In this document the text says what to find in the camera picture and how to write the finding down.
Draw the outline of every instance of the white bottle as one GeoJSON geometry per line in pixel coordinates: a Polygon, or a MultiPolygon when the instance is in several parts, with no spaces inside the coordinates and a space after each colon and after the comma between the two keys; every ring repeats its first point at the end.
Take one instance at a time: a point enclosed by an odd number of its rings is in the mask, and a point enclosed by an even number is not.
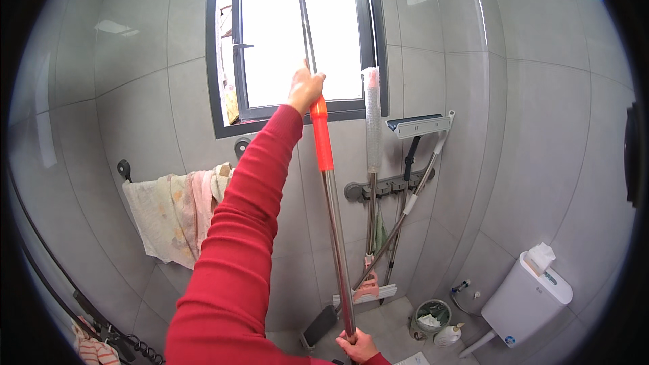
{"type": "Polygon", "coordinates": [[[460,328],[464,323],[458,323],[458,325],[449,325],[444,327],[439,333],[435,334],[433,342],[438,347],[448,347],[459,340],[459,337],[462,336],[462,330],[460,328]]]}

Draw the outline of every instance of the red sweater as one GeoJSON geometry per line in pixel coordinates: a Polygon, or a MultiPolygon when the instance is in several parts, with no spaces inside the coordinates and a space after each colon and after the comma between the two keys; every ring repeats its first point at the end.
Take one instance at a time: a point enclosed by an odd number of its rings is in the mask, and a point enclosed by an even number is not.
{"type": "MultiPolygon", "coordinates": [[[[280,106],[239,161],[176,304],[168,364],[331,364],[287,355],[264,331],[282,187],[302,128],[300,113],[280,106]]],[[[381,354],[366,362],[388,363],[381,354]]]]}

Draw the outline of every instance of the white toilet tank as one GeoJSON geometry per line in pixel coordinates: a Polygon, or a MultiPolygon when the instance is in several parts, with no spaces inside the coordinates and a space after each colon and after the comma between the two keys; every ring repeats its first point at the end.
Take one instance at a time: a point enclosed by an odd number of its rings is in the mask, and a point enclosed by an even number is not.
{"type": "Polygon", "coordinates": [[[572,288],[555,271],[536,276],[523,252],[496,293],[482,308],[482,316],[508,347],[522,343],[571,302],[572,288]]]}

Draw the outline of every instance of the hanging rag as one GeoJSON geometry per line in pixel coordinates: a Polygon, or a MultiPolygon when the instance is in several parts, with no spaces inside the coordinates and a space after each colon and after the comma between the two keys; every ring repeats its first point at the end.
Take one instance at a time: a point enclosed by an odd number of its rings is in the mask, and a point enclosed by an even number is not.
{"type": "Polygon", "coordinates": [[[374,249],[372,253],[378,255],[379,249],[383,247],[385,241],[387,241],[387,230],[385,229],[385,222],[383,221],[383,213],[381,213],[381,203],[377,200],[377,219],[375,223],[374,231],[374,249]]]}
{"type": "MultiPolygon", "coordinates": [[[[96,332],[86,319],[82,316],[78,317],[86,326],[96,332]]],[[[116,349],[91,337],[74,320],[72,320],[72,331],[75,333],[75,350],[87,365],[116,365],[119,363],[116,349]]]]}
{"type": "Polygon", "coordinates": [[[170,174],[122,189],[148,256],[193,269],[207,238],[214,208],[223,201],[234,169],[230,163],[211,171],[170,174]]]}

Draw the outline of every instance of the window handle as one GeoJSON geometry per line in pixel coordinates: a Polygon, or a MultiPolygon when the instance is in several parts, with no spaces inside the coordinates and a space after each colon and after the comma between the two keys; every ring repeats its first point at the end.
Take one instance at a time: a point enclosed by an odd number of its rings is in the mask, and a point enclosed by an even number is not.
{"type": "Polygon", "coordinates": [[[254,45],[252,44],[233,44],[232,45],[232,51],[238,50],[239,48],[252,48],[254,45]]]}

